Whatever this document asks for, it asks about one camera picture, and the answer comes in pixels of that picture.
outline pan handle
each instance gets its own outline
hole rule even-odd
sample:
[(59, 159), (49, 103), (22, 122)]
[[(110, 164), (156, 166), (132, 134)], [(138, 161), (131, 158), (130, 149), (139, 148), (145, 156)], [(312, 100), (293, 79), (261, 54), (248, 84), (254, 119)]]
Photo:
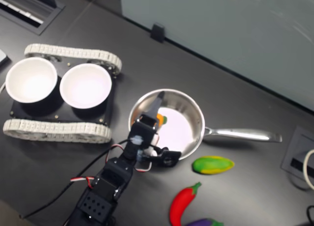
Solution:
[(211, 129), (205, 127), (204, 136), (216, 135), (252, 141), (282, 142), (282, 136), (258, 129)]

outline frying pan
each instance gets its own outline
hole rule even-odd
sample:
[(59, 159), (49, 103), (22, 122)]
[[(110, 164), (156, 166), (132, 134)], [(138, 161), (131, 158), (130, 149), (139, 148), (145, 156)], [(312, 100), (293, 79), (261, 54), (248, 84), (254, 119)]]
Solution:
[(158, 146), (182, 153), (180, 160), (191, 155), (204, 136), (225, 136), (237, 139), (282, 142), (280, 134), (257, 129), (212, 129), (205, 126), (203, 113), (188, 95), (174, 89), (159, 89), (145, 94), (134, 105), (129, 116), (129, 130), (138, 116), (149, 109), (157, 95), (165, 92), (158, 113), (167, 117), (167, 123), (158, 130)]

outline frosted glass partition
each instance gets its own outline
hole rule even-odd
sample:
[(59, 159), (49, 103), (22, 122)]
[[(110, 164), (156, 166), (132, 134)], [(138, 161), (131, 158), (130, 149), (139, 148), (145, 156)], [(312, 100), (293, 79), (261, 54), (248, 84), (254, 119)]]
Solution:
[(314, 0), (122, 0), (183, 46), (314, 110)]

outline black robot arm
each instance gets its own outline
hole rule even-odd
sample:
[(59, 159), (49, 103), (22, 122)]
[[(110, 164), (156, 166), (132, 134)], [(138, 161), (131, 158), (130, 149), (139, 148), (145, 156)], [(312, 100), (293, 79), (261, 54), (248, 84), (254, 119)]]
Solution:
[[(164, 92), (152, 103), (149, 111), (142, 113), (132, 125), (126, 147), (119, 158), (110, 159), (86, 188), (65, 226), (111, 226), (112, 213), (117, 200), (128, 186), (139, 150), (149, 148), (158, 127), (156, 118)], [(143, 160), (157, 162), (166, 167), (174, 166), (180, 152), (159, 150), (157, 157), (143, 156)]]

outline purple eggplant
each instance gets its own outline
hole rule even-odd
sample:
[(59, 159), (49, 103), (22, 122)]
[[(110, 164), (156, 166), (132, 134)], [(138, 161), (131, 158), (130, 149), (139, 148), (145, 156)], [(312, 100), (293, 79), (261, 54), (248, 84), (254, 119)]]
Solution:
[(187, 226), (224, 226), (224, 224), (213, 219), (202, 219), (189, 223)]

